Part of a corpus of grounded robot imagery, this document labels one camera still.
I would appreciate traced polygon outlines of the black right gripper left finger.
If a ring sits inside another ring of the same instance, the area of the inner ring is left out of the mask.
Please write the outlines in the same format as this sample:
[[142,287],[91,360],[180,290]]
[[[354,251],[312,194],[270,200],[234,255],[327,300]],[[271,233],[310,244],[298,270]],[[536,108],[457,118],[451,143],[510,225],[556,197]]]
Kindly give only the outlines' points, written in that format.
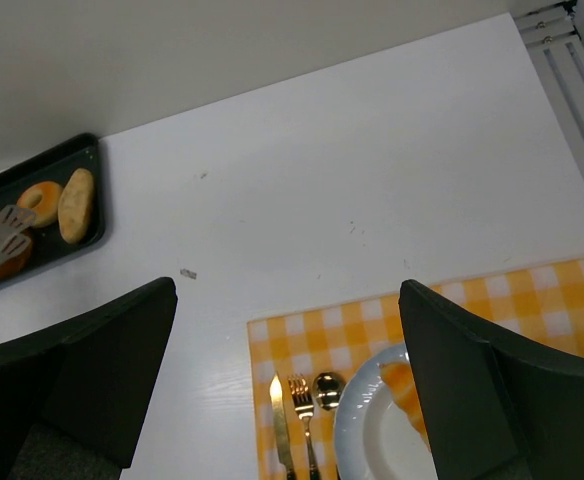
[[157,278],[0,344],[0,479],[118,479],[132,464],[177,309]]

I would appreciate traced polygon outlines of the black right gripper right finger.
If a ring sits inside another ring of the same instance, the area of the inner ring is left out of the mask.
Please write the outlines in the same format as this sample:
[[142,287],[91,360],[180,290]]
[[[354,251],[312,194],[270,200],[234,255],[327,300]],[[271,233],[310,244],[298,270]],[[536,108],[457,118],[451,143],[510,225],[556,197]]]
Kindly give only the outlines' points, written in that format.
[[441,479],[584,479],[584,358],[415,280],[399,310]]

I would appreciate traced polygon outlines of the striped triangular bread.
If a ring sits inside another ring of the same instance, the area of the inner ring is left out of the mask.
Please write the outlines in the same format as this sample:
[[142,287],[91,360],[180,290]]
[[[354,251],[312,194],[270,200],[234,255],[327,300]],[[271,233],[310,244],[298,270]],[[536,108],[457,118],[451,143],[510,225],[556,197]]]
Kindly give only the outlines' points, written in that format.
[[411,366],[403,362],[381,364],[380,377],[390,389],[394,403],[406,414],[427,448],[431,449]]

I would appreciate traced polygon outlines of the silver metal tongs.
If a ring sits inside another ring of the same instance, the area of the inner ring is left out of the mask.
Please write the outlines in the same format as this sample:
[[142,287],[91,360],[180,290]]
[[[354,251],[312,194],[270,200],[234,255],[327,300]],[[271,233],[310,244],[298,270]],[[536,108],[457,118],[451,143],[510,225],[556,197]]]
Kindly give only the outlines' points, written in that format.
[[0,267],[25,252],[31,239],[23,234],[35,219],[30,209],[7,205],[0,211]]

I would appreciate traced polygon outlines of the ring donut bread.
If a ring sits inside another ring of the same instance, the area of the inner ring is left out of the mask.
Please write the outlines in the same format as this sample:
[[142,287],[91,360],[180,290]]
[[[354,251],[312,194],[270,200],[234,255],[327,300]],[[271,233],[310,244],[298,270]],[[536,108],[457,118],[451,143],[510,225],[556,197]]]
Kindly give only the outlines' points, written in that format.
[[34,212],[33,228],[43,228],[57,221],[62,191],[63,187],[54,181],[39,182],[21,194],[17,205]]

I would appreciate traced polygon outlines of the oval bread roll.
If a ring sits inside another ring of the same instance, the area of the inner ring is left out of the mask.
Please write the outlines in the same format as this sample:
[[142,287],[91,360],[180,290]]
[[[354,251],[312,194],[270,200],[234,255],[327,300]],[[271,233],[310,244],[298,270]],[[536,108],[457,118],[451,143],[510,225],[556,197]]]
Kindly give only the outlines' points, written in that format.
[[76,244],[83,239],[91,219],[95,195],[92,173],[78,168],[71,175],[62,191],[58,204],[58,223],[62,239]]

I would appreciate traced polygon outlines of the yellow white checkered cloth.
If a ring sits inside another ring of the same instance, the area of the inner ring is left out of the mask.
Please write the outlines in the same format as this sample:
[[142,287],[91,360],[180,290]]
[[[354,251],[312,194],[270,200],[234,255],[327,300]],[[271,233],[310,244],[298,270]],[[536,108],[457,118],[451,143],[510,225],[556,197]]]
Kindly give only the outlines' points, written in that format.
[[[532,340],[584,357],[584,258],[434,286],[466,310]],[[351,379],[373,355],[403,340],[395,294],[255,320],[248,325],[258,472],[282,479],[269,386],[335,371]]]

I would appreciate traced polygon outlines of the white round plate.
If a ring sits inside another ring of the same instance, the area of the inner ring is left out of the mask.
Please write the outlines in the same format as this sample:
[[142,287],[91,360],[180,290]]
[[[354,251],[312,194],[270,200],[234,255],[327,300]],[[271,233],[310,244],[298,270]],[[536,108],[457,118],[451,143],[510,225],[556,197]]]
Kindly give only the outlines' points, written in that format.
[[437,477],[426,444],[393,401],[380,366],[407,363],[403,343],[366,360],[346,385],[334,419],[334,451],[342,479]]

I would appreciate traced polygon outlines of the gold black handled spoon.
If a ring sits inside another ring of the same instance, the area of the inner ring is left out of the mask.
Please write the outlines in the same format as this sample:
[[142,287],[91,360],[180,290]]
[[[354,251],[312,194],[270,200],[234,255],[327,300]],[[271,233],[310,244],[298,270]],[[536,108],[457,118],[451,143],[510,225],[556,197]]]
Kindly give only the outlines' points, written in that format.
[[333,371],[319,373],[312,386],[316,403],[321,409],[335,416],[345,386],[346,381],[339,373]]

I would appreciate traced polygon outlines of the black handled fork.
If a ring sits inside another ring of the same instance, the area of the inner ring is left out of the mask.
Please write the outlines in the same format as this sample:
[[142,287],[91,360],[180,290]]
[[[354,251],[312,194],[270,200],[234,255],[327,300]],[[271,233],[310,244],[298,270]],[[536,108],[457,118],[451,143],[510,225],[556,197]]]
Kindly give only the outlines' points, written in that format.
[[310,393],[309,384],[304,376],[294,374],[288,377],[288,387],[290,389],[295,413],[303,424],[303,433],[308,458],[309,479],[320,480],[321,473],[312,442],[310,428],[310,423],[314,417],[315,408]]

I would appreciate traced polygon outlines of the black handled knife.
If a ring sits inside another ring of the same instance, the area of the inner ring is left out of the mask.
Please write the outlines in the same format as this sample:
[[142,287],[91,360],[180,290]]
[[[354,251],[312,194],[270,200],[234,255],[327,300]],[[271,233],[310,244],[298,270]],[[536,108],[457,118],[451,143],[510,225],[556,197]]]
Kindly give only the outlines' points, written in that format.
[[283,389],[278,374],[269,386],[269,396],[273,412],[274,436],[279,463],[285,468],[287,480],[296,480],[296,472],[290,448],[289,432],[283,401]]

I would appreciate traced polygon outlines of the aluminium rail right side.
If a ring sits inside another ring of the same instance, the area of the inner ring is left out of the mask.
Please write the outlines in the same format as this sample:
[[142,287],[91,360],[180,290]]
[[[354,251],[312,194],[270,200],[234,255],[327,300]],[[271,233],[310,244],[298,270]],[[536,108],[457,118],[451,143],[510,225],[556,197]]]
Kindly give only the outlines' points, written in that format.
[[573,156],[584,166],[584,46],[575,6],[560,1],[516,18],[515,24]]

